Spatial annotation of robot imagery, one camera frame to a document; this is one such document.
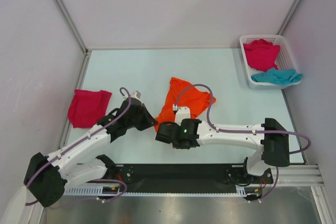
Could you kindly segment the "orange t shirt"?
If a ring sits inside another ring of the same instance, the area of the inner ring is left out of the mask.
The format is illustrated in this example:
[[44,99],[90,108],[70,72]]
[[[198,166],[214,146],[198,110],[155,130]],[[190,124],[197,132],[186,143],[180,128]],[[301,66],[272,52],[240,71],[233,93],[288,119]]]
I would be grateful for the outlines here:
[[[170,88],[167,93],[165,104],[163,105],[160,114],[155,118],[158,121],[158,125],[154,127],[157,132],[159,125],[162,122],[173,122],[175,120],[175,114],[173,113],[173,104],[180,95],[180,93],[191,86],[192,84],[172,77],[170,80]],[[196,87],[192,87],[182,94],[182,97],[178,100],[178,106],[187,106],[191,112],[191,118],[196,119],[200,114],[202,114],[210,105],[211,94],[209,92],[199,91]]]

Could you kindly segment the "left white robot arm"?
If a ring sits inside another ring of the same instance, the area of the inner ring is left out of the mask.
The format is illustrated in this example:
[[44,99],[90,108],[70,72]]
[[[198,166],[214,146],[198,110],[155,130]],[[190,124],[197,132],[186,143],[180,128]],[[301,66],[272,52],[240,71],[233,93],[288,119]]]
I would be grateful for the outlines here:
[[98,155],[88,163],[79,161],[117,138],[127,130],[138,131],[156,126],[157,120],[136,98],[123,101],[102,117],[84,136],[46,156],[35,154],[28,165],[24,185],[43,207],[56,203],[68,189],[87,182],[110,182],[117,176],[115,163],[106,155]]

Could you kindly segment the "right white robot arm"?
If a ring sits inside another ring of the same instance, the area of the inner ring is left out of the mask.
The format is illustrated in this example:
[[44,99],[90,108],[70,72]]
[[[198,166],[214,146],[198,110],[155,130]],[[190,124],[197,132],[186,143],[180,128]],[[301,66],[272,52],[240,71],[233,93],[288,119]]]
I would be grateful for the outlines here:
[[155,139],[171,144],[175,149],[187,149],[206,145],[239,146],[254,150],[246,157],[242,169],[243,179],[254,183],[271,167],[290,165],[289,133],[275,119],[266,118],[255,125],[230,125],[225,132],[222,125],[211,126],[199,119],[183,119],[181,123],[163,122]]

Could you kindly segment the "white plastic basket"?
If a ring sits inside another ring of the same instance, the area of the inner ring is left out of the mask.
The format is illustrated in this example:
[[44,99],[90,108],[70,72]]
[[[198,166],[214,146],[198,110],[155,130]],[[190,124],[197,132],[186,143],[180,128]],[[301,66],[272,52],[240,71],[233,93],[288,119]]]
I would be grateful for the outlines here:
[[265,83],[265,82],[254,82],[251,79],[252,75],[262,73],[263,71],[253,69],[248,65],[243,44],[249,44],[253,40],[259,40],[259,39],[264,39],[268,42],[273,43],[274,45],[280,46],[280,53],[278,54],[277,59],[275,61],[276,65],[278,66],[278,70],[295,69],[296,72],[299,73],[298,67],[296,66],[296,63],[293,57],[293,53],[286,39],[283,36],[281,35],[243,35],[239,38],[239,42],[240,42],[240,46],[242,49],[243,61],[244,61],[247,82],[248,82],[249,87],[251,89],[285,89],[289,86],[298,85],[300,82],[292,84],[292,85],[279,86],[279,85]]

